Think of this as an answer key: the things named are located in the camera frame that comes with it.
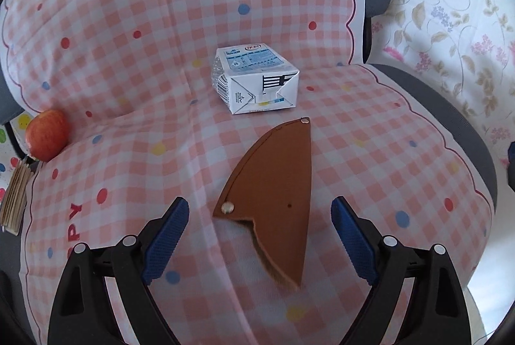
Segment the brown folded paper stack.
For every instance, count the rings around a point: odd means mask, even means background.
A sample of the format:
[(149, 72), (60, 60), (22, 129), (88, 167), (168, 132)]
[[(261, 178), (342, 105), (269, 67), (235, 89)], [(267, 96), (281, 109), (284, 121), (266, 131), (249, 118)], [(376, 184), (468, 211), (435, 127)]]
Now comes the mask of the brown folded paper stack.
[(26, 187), (38, 169), (38, 164), (37, 160), (29, 156), (17, 163), (1, 201), (1, 228), (4, 232), (19, 235), (27, 204)]

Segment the balloon dotted tablecloth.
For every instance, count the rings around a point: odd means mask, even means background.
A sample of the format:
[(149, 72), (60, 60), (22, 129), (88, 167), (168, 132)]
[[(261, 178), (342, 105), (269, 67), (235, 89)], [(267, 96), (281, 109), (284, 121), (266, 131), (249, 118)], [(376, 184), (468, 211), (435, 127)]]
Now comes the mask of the balloon dotted tablecloth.
[(28, 112), (23, 112), (10, 122), (11, 135), (15, 143), (9, 137), (8, 128), (1, 126), (0, 144), (0, 188), (1, 199), (4, 198), (7, 187), (10, 183), (20, 157), (28, 153), (27, 145), (24, 141), (25, 131), (32, 121), (33, 116)]

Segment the red apple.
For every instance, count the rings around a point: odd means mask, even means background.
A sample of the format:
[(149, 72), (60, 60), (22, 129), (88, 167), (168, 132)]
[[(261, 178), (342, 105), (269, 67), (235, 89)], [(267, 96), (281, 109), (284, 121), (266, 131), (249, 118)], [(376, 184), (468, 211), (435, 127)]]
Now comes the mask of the red apple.
[(25, 132), (29, 154), (49, 162), (67, 146), (71, 127), (62, 110), (46, 110), (36, 116)]

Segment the brown leather pouch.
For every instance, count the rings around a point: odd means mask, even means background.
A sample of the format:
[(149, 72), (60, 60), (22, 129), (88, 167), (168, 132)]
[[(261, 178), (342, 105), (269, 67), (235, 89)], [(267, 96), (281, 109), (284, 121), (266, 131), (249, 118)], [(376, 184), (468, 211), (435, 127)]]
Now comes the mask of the brown leather pouch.
[(260, 137), (227, 180), (213, 217), (249, 228), (254, 248), (280, 285), (300, 288), (312, 193), (309, 117)]

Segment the pink checkered cloth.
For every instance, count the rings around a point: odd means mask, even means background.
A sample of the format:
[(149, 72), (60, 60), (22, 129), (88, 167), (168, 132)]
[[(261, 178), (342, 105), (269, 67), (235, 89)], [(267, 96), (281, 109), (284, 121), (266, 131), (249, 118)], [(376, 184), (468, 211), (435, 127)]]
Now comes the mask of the pink checkered cloth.
[[(20, 281), (47, 343), (66, 258), (117, 243), (189, 202), (150, 290), (184, 344), (334, 344), (368, 292), (332, 227), (345, 197), (407, 246), (441, 243), (466, 284), (492, 196), (450, 132), (361, 60), (360, 0), (4, 0), (1, 60), (30, 113), (63, 110), (69, 145), (27, 188)], [(212, 86), (217, 49), (264, 43), (299, 70), (297, 105), (233, 115)], [(299, 289), (274, 281), (250, 230), (216, 219), (240, 158), (266, 131), (311, 120), (312, 195)]]

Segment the white milk carton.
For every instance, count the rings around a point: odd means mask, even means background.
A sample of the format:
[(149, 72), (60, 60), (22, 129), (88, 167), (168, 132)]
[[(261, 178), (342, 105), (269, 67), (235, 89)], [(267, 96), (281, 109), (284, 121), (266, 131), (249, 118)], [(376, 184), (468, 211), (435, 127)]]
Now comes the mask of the white milk carton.
[(211, 81), (233, 115), (297, 105), (299, 70), (264, 43), (217, 49)]

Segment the floral pattern cloth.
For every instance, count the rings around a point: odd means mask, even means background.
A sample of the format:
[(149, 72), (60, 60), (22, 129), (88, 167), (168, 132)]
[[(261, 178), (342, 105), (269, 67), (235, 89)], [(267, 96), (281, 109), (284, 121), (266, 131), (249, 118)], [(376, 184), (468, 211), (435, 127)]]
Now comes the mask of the floral pattern cloth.
[(391, 0), (372, 20), (370, 61), (436, 89), (508, 164), (514, 141), (514, 0)]

